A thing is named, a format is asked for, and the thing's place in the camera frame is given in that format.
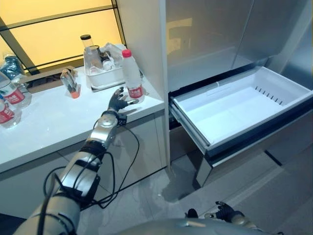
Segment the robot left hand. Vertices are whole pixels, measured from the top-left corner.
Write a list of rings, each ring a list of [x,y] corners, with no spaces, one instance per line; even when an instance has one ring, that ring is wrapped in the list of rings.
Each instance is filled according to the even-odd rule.
[[[112,95],[109,101],[109,105],[107,110],[118,112],[121,109],[133,104],[139,103],[138,99],[131,99],[129,101],[125,101],[122,99],[124,92],[124,87],[119,87]]]

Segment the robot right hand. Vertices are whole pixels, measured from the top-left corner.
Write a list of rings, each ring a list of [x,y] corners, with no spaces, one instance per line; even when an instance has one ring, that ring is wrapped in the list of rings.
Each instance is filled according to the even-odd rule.
[[[226,222],[231,222],[232,217],[235,215],[235,210],[227,203],[222,201],[216,201],[218,211],[213,213],[206,213],[204,218],[219,219]]]

